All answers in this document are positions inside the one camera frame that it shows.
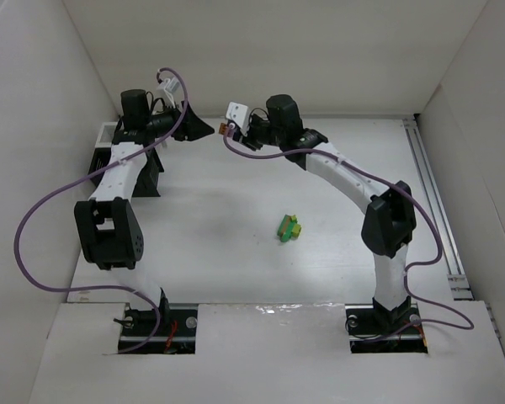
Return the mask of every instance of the purple cable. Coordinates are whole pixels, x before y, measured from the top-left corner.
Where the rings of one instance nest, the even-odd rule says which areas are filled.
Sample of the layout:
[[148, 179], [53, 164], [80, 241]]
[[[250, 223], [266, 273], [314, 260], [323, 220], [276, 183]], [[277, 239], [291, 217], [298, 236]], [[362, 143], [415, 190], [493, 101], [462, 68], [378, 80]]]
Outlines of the purple cable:
[[[146, 153], [146, 152], [150, 151], [151, 149], [153, 149], [154, 147], [156, 147], [157, 145], [161, 144], [168, 137], [170, 137], [170, 136], [173, 135], [173, 133], [178, 129], [178, 127], [181, 125], [181, 123], [183, 121], [183, 118], [185, 116], [185, 111], [187, 110], [187, 108], [189, 106], [189, 95], [187, 93], [187, 88], [185, 87], [185, 82], [183, 81], [183, 79], [181, 78], [181, 76], [175, 70], [171, 69], [170, 67], [163, 67], [163, 68], [159, 69], [159, 71], [157, 72], [157, 81], [158, 82], [161, 82], [160, 81], [161, 80], [160, 79], [160, 74], [162, 72], [171, 72], [179, 80], [179, 82], [181, 83], [181, 86], [182, 86], [182, 89], [183, 89], [183, 110], [182, 110], [182, 113], [179, 115], [178, 120], [176, 121], [176, 123], [174, 124], [174, 126], [172, 127], [172, 129], [166, 135], [164, 135], [161, 138], [157, 139], [151, 145], [146, 146], [146, 147], [144, 147], [143, 149], [141, 149], [139, 151], [131, 153], [127, 157], [124, 157], [123, 160], [127, 161], [127, 160], [130, 160], [130, 159], [135, 158], [137, 156], [140, 156], [140, 154]], [[113, 163], [109, 164], [108, 166], [100, 168], [99, 170], [94, 171], [93, 173], [91, 173], [91, 174], [89, 174], [89, 175], [87, 175], [85, 177], [79, 178], [77, 181], [69, 183], [68, 185], [64, 185], [63, 187], [61, 187], [61, 188], [59, 188], [59, 189], [57, 189], [55, 191], [52, 191], [50, 194], [48, 194], [48, 195], [44, 196], [43, 198], [41, 198], [34, 206], [32, 206], [28, 210], [28, 212], [26, 212], [26, 214], [24, 215], [23, 219], [20, 221], [19, 226], [17, 227], [17, 231], [15, 232], [15, 238], [14, 238], [14, 241], [13, 241], [13, 251], [14, 251], [14, 254], [15, 254], [15, 261], [17, 261], [17, 265], [19, 266], [20, 272], [24, 275], [24, 277], [33, 286], [35, 286], [36, 288], [39, 288], [41, 290], [44, 290], [46, 292], [54, 292], [54, 293], [63, 293], [63, 292], [66, 292], [66, 293], [69, 293], [69, 292], [82, 292], [84, 290], [124, 290], [124, 291], [130, 292], [133, 295], [136, 295], [136, 296], [140, 297], [141, 299], [145, 300], [146, 302], [148, 302], [150, 304], [150, 306], [153, 307], [153, 309], [154, 309], [154, 311], [156, 313], [156, 324], [155, 324], [155, 327], [150, 332], [150, 335], [148, 335], [146, 337], [146, 339], [144, 341], [142, 341], [141, 343], [138, 343], [137, 345], [135, 345], [133, 347], [130, 347], [130, 348], [127, 348], [127, 349], [121, 349], [120, 351], [118, 351], [118, 354], [127, 354], [127, 353], [129, 353], [131, 351], [134, 351], [134, 350], [136, 350], [138, 348], [141, 348], [144, 345], [146, 345], [150, 341], [150, 339], [152, 339], [153, 336], [156, 334], [157, 329], [159, 328], [159, 325], [161, 324], [161, 313], [159, 313], [159, 307], [158, 307], [158, 305], [154, 301], [150, 300], [148, 297], [144, 296], [142, 293], [140, 293], [140, 292], [138, 292], [138, 291], [136, 291], [136, 290], [134, 290], [132, 288], [129, 288], [127, 286], [118, 286], [118, 285], [111, 285], [111, 284], [109, 284], [109, 285], [79, 286], [79, 287], [75, 287], [75, 288], [71, 288], [71, 287], [70, 288], [55, 288], [55, 287], [52, 287], [52, 286], [47, 286], [45, 284], [41, 284], [40, 282], [38, 282], [30, 274], [29, 270], [24, 265], [23, 259], [22, 259], [21, 254], [20, 254], [20, 245], [19, 245], [20, 244], [20, 237], [21, 237], [21, 235], [23, 233], [24, 227], [26, 226], [26, 223], [28, 222], [29, 218], [46, 201], [48, 201], [49, 199], [57, 196], [58, 194], [61, 194], [62, 192], [67, 191], [68, 189], [76, 187], [80, 183], [88, 181], [89, 179], [91, 179], [93, 177], [96, 177], [99, 174], [102, 174], [105, 171], [110, 170], [111, 168], [114, 168], [114, 167], [118, 166], [119, 164], [120, 164], [120, 162], [113, 162]]]
[[[230, 130], [228, 130], [223, 135], [223, 141], [225, 143], [225, 146], [228, 149], [230, 149], [232, 152], [236, 153], [237, 155], [243, 156], [243, 157], [246, 157], [246, 158], [251, 158], [253, 160], [268, 160], [268, 159], [272, 159], [272, 158], [285, 157], [285, 156], [290, 156], [292, 154], [300, 154], [300, 153], [316, 153], [316, 154], [320, 154], [322, 156], [331, 158], [335, 162], [339, 162], [338, 157], [335, 156], [334, 154], [329, 153], [327, 151], [316, 150], [316, 149], [296, 149], [296, 150], [283, 151], [281, 153], [275, 153], [275, 154], [269, 154], [269, 155], [249, 154], [249, 153], [246, 153], [246, 152], [241, 151], [239, 149], [236, 149], [235, 147], [233, 147], [228, 142], [228, 138], [232, 135], [232, 133], [233, 133], [233, 130], [230, 129]], [[458, 311], [454, 307], [445, 305], [443, 303], [439, 303], [437, 301], [433, 301], [433, 300], [429, 300], [429, 299], [424, 299], [422, 297], [419, 297], [419, 296], [415, 295], [413, 292], [410, 291], [410, 288], [409, 288], [409, 285], [408, 285], [408, 281], [407, 281], [407, 273], [408, 273], [408, 271], [411, 268], [416, 267], [418, 265], [419, 266], [433, 265], [433, 264], [439, 262], [439, 260], [441, 259], [442, 255], [443, 255], [443, 251], [444, 251], [444, 246], [443, 246], [443, 243], [441, 241], [441, 236], [439, 235], [438, 230], [436, 229], [436, 226], [432, 222], [432, 219], [427, 214], [427, 212], [425, 211], [425, 209], [421, 206], [421, 204], [419, 204], [404, 189], [402, 189], [402, 188], [398, 187], [397, 185], [395, 185], [395, 184], [387, 181], [386, 179], [383, 179], [383, 178], [380, 178], [380, 177], [376, 177], [375, 175], [367, 173], [367, 172], [361, 170], [360, 168], [357, 168], [354, 165], [350, 164], [349, 162], [340, 161], [339, 164], [341, 164], [341, 165], [345, 166], [346, 168], [348, 168], [348, 169], [356, 172], [357, 174], [362, 175], [363, 177], [366, 177], [366, 178], [371, 179], [373, 181], [377, 181], [378, 183], [382, 183], [382, 184], [386, 185], [387, 187], [389, 187], [391, 189], [394, 189], [397, 193], [401, 194], [404, 198], [406, 198], [407, 200], [409, 200], [413, 204], [413, 206], [415, 206], [415, 208], [419, 211], [419, 213], [421, 213], [421, 215], [423, 216], [423, 219], [427, 222], [428, 227], [430, 227], [430, 231], [433, 234], [434, 241], [436, 241], [436, 247], [438, 248], [438, 254], [436, 255], [436, 257], [434, 259], [432, 259], [430, 261], [415, 261], [413, 263], [409, 263], [404, 268], [404, 288], [406, 289], [406, 292], [408, 293], [408, 295], [411, 296], [413, 299], [422, 301], [423, 303], [429, 303], [429, 305], [434, 305], [434, 306], [437, 306], [437, 307], [441, 307], [441, 308], [443, 308], [445, 310], [452, 311], [454, 314], [457, 314], [458, 316], [461, 316], [469, 324], [468, 326], [461, 326], [459, 324], [454, 324], [452, 322], [444, 322], [444, 321], [441, 321], [441, 320], [422, 318], [420, 320], [416, 320], [414, 322], [410, 322], [410, 323], [406, 324], [404, 327], [399, 328], [398, 330], [392, 332], [391, 334], [382, 335], [382, 336], [377, 337], [377, 338], [365, 339], [363, 341], [366, 341], [366, 342], [369, 342], [369, 343], [377, 343], [379, 341], [384, 341], [387, 338], [390, 338], [390, 337], [393, 337], [395, 335], [400, 334], [401, 332], [403, 332], [404, 330], [406, 330], [409, 327], [417, 326], [417, 325], [420, 325], [420, 324], [422, 324], [424, 322], [431, 322], [431, 323], [435, 323], [435, 324], [441, 324], [441, 325], [448, 326], [448, 327], [459, 328], [461, 330], [472, 330], [472, 329], [474, 329], [475, 325], [473, 324], [473, 321], [467, 315], [465, 315], [464, 313], [462, 313], [461, 311]]]

